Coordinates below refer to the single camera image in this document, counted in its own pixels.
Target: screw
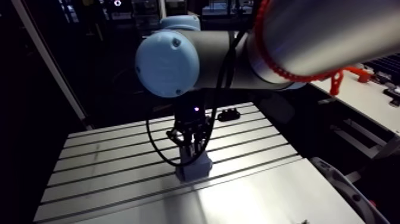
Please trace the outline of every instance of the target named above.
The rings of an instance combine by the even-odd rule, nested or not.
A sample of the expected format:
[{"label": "screw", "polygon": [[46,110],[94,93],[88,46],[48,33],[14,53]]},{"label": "screw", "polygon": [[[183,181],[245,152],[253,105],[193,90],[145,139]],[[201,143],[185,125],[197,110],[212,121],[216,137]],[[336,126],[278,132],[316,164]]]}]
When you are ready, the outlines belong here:
[{"label": "screw", "polygon": [[174,45],[174,47],[177,48],[177,47],[180,45],[180,40],[174,38],[174,39],[172,40],[172,45]]}]

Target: orange part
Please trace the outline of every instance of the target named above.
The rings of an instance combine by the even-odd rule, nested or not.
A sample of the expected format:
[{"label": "orange part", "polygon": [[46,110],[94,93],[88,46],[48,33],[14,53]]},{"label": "orange part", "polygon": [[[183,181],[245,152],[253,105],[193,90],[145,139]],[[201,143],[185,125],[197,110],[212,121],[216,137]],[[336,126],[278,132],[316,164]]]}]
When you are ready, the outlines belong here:
[{"label": "orange part", "polygon": [[330,91],[329,94],[336,96],[339,94],[339,87],[343,80],[343,70],[340,70],[338,74],[331,77]]},{"label": "orange part", "polygon": [[371,74],[367,73],[363,69],[359,69],[359,68],[353,67],[353,66],[347,66],[347,67],[344,67],[343,69],[347,70],[347,71],[351,71],[354,74],[359,75],[358,81],[361,83],[366,83],[371,79]]}]

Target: workbench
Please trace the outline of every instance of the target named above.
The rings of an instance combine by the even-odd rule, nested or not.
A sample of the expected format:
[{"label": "workbench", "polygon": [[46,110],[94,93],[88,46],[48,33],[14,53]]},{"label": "workbench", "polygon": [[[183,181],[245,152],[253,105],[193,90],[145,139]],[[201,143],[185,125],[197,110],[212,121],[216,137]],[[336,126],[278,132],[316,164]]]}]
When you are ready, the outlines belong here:
[{"label": "workbench", "polygon": [[[384,130],[392,132],[393,137],[384,141],[354,121],[350,121],[348,124],[374,141],[377,144],[375,147],[367,148],[346,132],[336,131],[337,134],[370,158],[377,159],[391,155],[400,148],[400,108],[389,104],[392,98],[383,94],[383,91],[387,89],[385,85],[372,81],[360,83],[357,81],[358,76],[356,74],[350,71],[343,71],[343,73],[340,92],[333,99],[338,99]],[[329,94],[330,79],[315,81],[312,85]]]},{"label": "workbench", "polygon": [[[251,102],[240,119],[214,125],[208,178],[181,183],[149,143],[145,122],[72,133],[38,207],[36,223],[357,224],[361,218]],[[155,143],[179,160],[150,121]]]}]

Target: black cable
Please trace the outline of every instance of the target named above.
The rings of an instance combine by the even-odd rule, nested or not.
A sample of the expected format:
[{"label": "black cable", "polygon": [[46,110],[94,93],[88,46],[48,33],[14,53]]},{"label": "black cable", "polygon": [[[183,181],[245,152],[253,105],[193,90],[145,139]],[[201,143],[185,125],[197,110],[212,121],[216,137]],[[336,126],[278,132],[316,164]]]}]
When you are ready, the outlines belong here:
[{"label": "black cable", "polygon": [[153,137],[151,136],[151,131],[150,131],[150,127],[149,127],[149,117],[147,117],[146,130],[147,130],[147,135],[149,136],[150,143],[153,146],[154,150],[157,152],[157,154],[162,158],[162,160],[164,160],[169,165],[174,166],[174,167],[184,167],[184,166],[190,165],[194,161],[196,161],[200,157],[200,155],[205,151],[205,148],[207,147],[207,144],[210,141],[211,134],[213,132],[215,115],[217,114],[218,98],[219,98],[219,94],[221,91],[222,82],[224,79],[226,68],[228,66],[231,66],[231,67],[234,66],[233,61],[230,60],[230,57],[231,57],[231,55],[233,55],[236,52],[235,48],[237,47],[240,40],[243,38],[243,36],[247,32],[247,29],[248,29],[247,26],[245,26],[245,28],[237,34],[235,40],[230,44],[228,52],[226,53],[226,55],[224,57],[224,60],[220,67],[220,71],[218,73],[217,85],[215,87],[214,101],[212,104],[212,112],[211,112],[211,119],[210,119],[210,129],[208,130],[207,137],[204,140],[202,148],[200,149],[199,152],[196,153],[196,155],[194,157],[192,157],[189,161],[186,161],[184,163],[175,163],[175,162],[171,161],[170,159],[168,159],[167,157],[165,157],[164,154],[160,151],[160,149],[158,149],[158,147],[155,145],[155,142],[153,140]]}]

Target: light blue joint cap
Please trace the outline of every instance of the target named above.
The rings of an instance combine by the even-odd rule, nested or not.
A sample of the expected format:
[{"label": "light blue joint cap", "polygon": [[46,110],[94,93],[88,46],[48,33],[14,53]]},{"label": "light blue joint cap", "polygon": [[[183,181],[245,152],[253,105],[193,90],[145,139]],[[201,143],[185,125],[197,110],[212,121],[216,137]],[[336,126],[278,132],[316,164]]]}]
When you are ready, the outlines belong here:
[{"label": "light blue joint cap", "polygon": [[200,65],[196,48],[185,36],[162,30],[140,44],[135,69],[146,89],[159,97],[172,98],[193,88]]}]

